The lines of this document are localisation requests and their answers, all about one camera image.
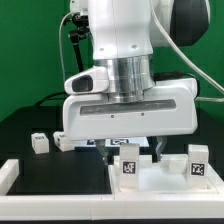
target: green wall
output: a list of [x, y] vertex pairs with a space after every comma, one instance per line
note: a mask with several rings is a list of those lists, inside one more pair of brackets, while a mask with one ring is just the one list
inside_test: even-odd
[[[58, 29], [68, 12], [69, 0], [0, 0], [0, 120], [20, 107], [63, 91], [58, 49]], [[224, 86], [224, 1], [210, 0], [211, 26], [193, 47], [182, 48], [201, 69]], [[63, 42], [67, 77], [77, 72], [67, 31]], [[81, 43], [85, 68], [92, 64], [91, 43]], [[154, 70], [192, 72], [169, 48], [155, 49]], [[220, 96], [201, 81], [201, 96]], [[224, 123], [224, 104], [197, 103]]]

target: metal cylinder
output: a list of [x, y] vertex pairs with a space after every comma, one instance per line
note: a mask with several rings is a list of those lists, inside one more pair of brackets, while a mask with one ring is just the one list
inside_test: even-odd
[[96, 60], [96, 66], [107, 68], [112, 103], [130, 103], [144, 99], [143, 91], [154, 86], [152, 56]]

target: white cable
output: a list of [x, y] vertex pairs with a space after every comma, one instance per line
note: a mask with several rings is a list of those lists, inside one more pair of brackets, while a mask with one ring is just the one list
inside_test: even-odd
[[61, 21], [60, 28], [59, 28], [59, 50], [60, 50], [61, 68], [62, 68], [62, 75], [63, 75], [64, 82], [66, 80], [66, 74], [65, 74], [65, 64], [64, 64], [64, 57], [63, 57], [63, 47], [62, 47], [62, 27], [67, 17], [73, 14], [74, 12], [70, 12], [67, 15], [65, 15]]
[[[192, 61], [190, 61], [185, 55], [184, 53], [176, 46], [176, 44], [173, 42], [173, 40], [170, 38], [170, 36], [167, 34], [167, 32], [164, 30], [164, 28], [162, 27], [162, 25], [160, 24], [154, 7], [153, 7], [153, 3], [152, 0], [149, 0], [150, 2], [150, 8], [151, 8], [151, 12], [152, 12], [152, 17], [155, 21], [155, 24], [157, 25], [157, 27], [159, 28], [160, 32], [163, 34], [163, 36], [166, 38], [166, 40], [169, 42], [170, 46], [173, 48], [173, 50], [183, 59], [183, 61], [189, 66], [191, 67], [194, 71], [196, 71], [201, 77], [203, 77], [205, 80], [207, 80], [213, 87], [215, 87], [219, 92], [221, 92], [224, 95], [224, 88], [219, 85], [215, 80], [213, 80], [211, 77], [209, 77], [205, 72], [203, 72], [200, 68], [198, 68]], [[203, 97], [199, 97], [197, 100], [200, 101], [207, 101], [207, 102], [223, 102], [224, 98], [222, 99], [216, 99], [216, 98], [203, 98]]]

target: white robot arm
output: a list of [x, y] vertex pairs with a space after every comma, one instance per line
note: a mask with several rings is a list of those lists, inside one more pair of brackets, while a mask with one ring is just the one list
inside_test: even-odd
[[[208, 28], [206, 0], [153, 3], [163, 26], [179, 45], [193, 44]], [[193, 13], [202, 13], [201, 30], [191, 30], [191, 40], [182, 40], [185, 31], [176, 29], [180, 26], [175, 21], [179, 18], [178, 9], [183, 10], [181, 4], [190, 4], [194, 6]], [[149, 0], [71, 1], [72, 12], [86, 13], [86, 8], [95, 65], [65, 82], [65, 89], [71, 94], [63, 107], [67, 137], [97, 140], [193, 133], [197, 128], [196, 80], [154, 82], [152, 45], [167, 43], [151, 21]], [[190, 19], [191, 14], [187, 13], [186, 18]], [[189, 25], [189, 21], [182, 23], [186, 28]]]

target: black table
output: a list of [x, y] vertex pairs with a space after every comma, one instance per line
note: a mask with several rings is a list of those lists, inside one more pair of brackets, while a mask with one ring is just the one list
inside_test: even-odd
[[[164, 153], [187, 153], [188, 144], [208, 145], [210, 164], [224, 178], [224, 126], [203, 110], [197, 110], [197, 113], [199, 122], [197, 131], [193, 135], [168, 137]], [[61, 152], [54, 145], [53, 133], [62, 130], [61, 107], [21, 108], [0, 123], [0, 167], [7, 159], [20, 161], [20, 175], [8, 195], [111, 193], [107, 168], [104, 166], [100, 153], [95, 148], [77, 148], [75, 151]], [[31, 146], [31, 134], [38, 132], [44, 132], [48, 137], [50, 153], [42, 155], [34, 153]], [[118, 153], [118, 150], [112, 150], [115, 154]], [[142, 148], [141, 153], [150, 153], [150, 149]], [[115, 222], [223, 223], [223, 220], [107, 221], [107, 223]]]

